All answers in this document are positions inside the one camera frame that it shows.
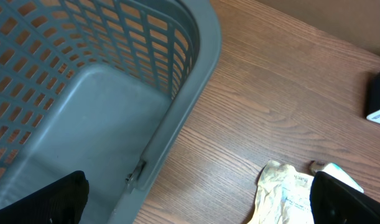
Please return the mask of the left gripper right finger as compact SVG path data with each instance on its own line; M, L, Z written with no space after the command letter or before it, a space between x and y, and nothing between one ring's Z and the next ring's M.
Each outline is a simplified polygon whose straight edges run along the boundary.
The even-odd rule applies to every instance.
M319 171L310 189L315 224L380 224L380 203Z

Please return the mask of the clear bag beige contents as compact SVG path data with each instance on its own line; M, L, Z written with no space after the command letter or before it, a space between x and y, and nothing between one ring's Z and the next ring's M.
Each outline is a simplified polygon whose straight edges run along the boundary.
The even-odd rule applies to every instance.
M269 160L257 182L249 224L314 224L310 206L313 176Z

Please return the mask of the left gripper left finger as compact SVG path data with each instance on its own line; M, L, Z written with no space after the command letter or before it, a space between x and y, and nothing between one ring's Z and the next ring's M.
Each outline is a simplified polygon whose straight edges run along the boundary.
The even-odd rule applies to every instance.
M0 209L0 224L78 224L90 185L81 170Z

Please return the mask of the teal white tissue pack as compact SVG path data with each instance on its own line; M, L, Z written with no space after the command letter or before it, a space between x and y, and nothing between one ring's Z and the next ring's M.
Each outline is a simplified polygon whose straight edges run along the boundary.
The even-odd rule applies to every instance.
M332 162L313 161L310 164L309 169L313 175L320 171L325 172L357 191L364 193L364 189L353 178L351 178L340 166Z

